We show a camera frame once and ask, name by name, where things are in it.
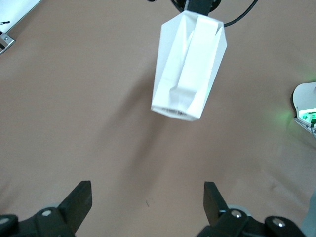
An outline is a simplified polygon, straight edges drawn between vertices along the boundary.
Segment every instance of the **black wire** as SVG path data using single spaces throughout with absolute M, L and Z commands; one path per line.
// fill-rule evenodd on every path
M 254 0 L 253 3 L 250 5 L 250 7 L 242 14 L 240 15 L 238 18 L 236 18 L 234 21 L 228 22 L 226 24 L 224 24 L 224 27 L 228 27 L 231 26 L 232 24 L 236 23 L 237 21 L 241 20 L 245 15 L 247 15 L 248 12 L 250 12 L 250 10 L 254 7 L 254 5 L 258 2 L 258 0 Z
M 184 9 L 179 6 L 179 3 L 175 2 L 175 0 L 171 0 L 173 5 L 178 9 L 178 11 L 183 12 Z
M 180 11 L 180 12 L 184 11 L 184 9 L 179 6 L 179 3 L 177 3 L 175 0 L 171 0 L 171 1 L 172 1 L 173 5 L 178 9 L 178 11 Z M 248 14 L 248 12 L 250 12 L 250 10 L 254 7 L 254 5 L 257 2 L 258 2 L 258 0 L 254 0 L 253 3 L 249 6 L 249 8 L 242 15 L 240 15 L 234 21 L 231 21 L 231 22 L 228 22 L 228 23 L 224 24 L 224 27 L 231 26 L 232 24 L 235 24 L 237 21 L 241 20 L 245 15 Z
M 0 25 L 9 24 L 9 23 L 10 23 L 9 21 L 3 21 L 3 22 L 0 22 Z

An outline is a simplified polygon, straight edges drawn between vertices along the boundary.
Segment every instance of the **white device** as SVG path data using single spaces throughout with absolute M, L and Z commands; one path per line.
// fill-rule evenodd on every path
M 0 0 L 0 54 L 7 51 L 15 39 L 7 32 L 22 20 L 41 0 Z
M 316 137 L 316 82 L 304 83 L 293 92 L 293 105 L 296 110 L 294 120 Z
M 185 10 L 163 24 L 151 110 L 200 119 L 226 48 L 218 20 Z

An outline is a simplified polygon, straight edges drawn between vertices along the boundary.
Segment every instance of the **folded white paper object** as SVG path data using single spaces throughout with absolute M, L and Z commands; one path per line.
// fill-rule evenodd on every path
M 184 11 L 163 24 L 151 109 L 176 119 L 200 119 L 226 48 L 218 20 Z

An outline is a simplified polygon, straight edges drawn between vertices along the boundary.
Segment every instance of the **metal screw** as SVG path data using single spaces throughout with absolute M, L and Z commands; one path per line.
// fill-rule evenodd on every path
M 279 218 L 274 218 L 272 220 L 273 224 L 275 224 L 276 226 L 279 226 L 279 227 L 284 227 L 285 226 L 285 223 L 284 221 L 280 220 Z
M 242 214 L 241 214 L 239 211 L 237 211 L 237 210 L 233 210 L 233 211 L 232 211 L 232 215 L 235 216 L 235 217 L 237 217 L 237 218 L 242 217 Z
M 51 214 L 51 210 L 47 210 L 47 211 L 44 211 L 41 215 L 42 216 L 49 216 Z
M 0 219 L 0 225 L 7 223 L 9 221 L 9 218 L 2 218 Z

